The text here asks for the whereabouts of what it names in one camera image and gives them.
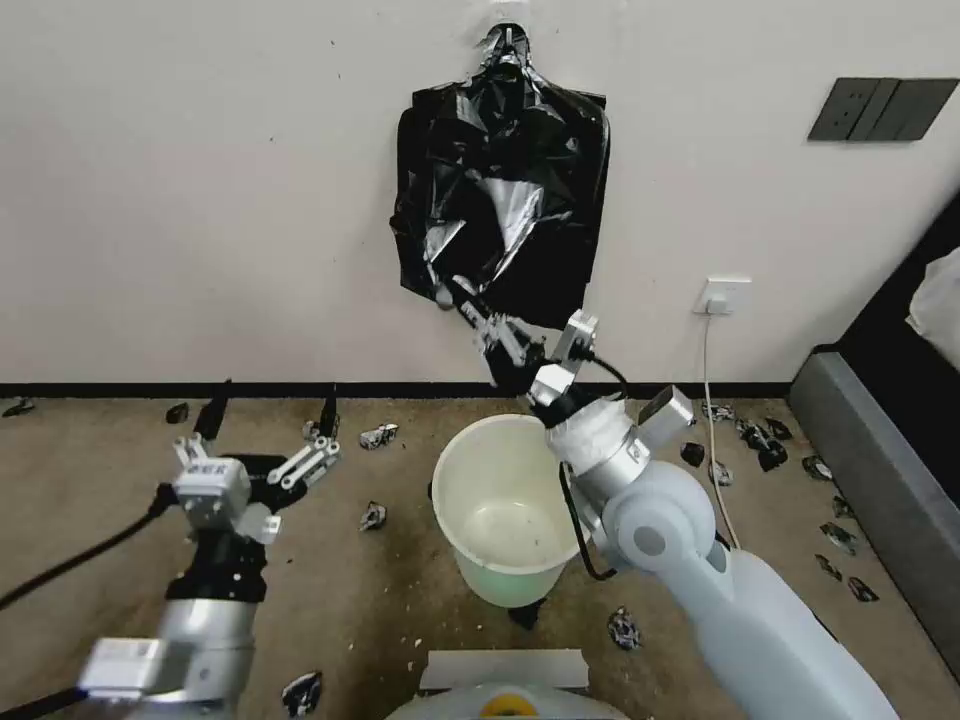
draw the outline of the white wall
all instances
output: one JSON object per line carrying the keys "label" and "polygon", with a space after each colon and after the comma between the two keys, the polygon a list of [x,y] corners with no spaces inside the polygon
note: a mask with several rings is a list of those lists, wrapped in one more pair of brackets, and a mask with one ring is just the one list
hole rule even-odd
{"label": "white wall", "polygon": [[[0,381],[485,379],[401,290],[411,90],[475,67],[468,0],[0,4]],[[709,273],[752,302],[718,380],[789,380],[960,184],[923,141],[808,145],[835,77],[955,76],[953,0],[534,0],[549,79],[609,95],[588,308],[637,381],[693,380]]]}

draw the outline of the wall socket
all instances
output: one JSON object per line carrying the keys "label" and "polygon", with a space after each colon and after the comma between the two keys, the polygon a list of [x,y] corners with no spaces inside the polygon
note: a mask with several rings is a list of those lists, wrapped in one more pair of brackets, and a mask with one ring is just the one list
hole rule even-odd
{"label": "wall socket", "polygon": [[752,282],[748,277],[708,277],[693,311],[699,315],[732,315],[743,305]]}

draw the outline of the floor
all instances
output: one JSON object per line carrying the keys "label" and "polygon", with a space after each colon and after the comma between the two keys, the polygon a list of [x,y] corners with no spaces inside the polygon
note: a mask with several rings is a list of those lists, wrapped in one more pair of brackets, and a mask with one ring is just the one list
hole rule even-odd
{"label": "floor", "polygon": [[[753,419],[783,420],[797,439],[770,473],[736,436],[717,428],[718,457],[734,473],[725,497],[745,548],[766,559],[834,631],[888,694],[905,720],[960,717],[960,691],[869,547],[855,558],[818,529],[833,519],[834,487],[811,479],[800,459],[808,443],[781,401],[734,401]],[[0,421],[0,582],[33,576],[140,515],[158,482],[177,469],[171,401],[43,400],[32,414]],[[192,415],[199,404],[191,403]],[[300,428],[319,415],[306,400],[231,403],[217,448],[289,454]],[[417,690],[430,649],[582,648],[594,696],[632,718],[732,720],[742,713],[701,661],[681,612],[656,580],[618,576],[601,588],[572,562],[532,631],[473,596],[460,580],[426,495],[440,451],[470,422],[522,411],[513,401],[341,400],[344,457],[304,501],[285,511],[264,571],[267,599],[256,619],[257,656],[240,715],[282,718],[281,688],[323,672],[322,718],[378,720]],[[393,444],[357,446],[361,430],[400,425]],[[703,422],[685,440],[705,442]],[[663,459],[682,464],[677,441]],[[706,482],[706,464],[688,468]],[[367,502],[389,509],[385,528],[358,532]],[[855,521],[839,520],[855,534]],[[168,512],[130,542],[0,614],[0,707],[67,687],[96,638],[149,636],[167,582],[189,561],[186,523]],[[858,602],[814,559],[827,556],[880,596]],[[626,605],[644,647],[625,652],[607,636],[608,615]],[[414,647],[415,641],[422,643]],[[408,670],[408,663],[413,663]],[[64,716],[89,716],[89,712]]]}

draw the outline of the black baseboard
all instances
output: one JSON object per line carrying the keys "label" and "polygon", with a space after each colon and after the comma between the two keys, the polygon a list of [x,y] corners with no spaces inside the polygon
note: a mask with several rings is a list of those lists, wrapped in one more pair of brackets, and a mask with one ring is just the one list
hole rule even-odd
{"label": "black baseboard", "polygon": [[[669,383],[630,383],[630,397],[648,400]],[[703,397],[702,383],[675,383],[691,398]],[[613,393],[616,383],[583,383],[600,393]],[[347,383],[0,383],[0,398],[209,398],[214,389],[239,398],[503,398],[505,393],[481,382],[347,382]],[[711,383],[717,398],[786,397],[790,383]]]}

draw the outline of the white cloth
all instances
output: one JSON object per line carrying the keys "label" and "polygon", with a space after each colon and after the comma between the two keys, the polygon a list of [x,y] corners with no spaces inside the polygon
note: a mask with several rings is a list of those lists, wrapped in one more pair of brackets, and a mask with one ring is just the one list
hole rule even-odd
{"label": "white cloth", "polygon": [[960,370],[960,247],[927,265],[907,322]]}

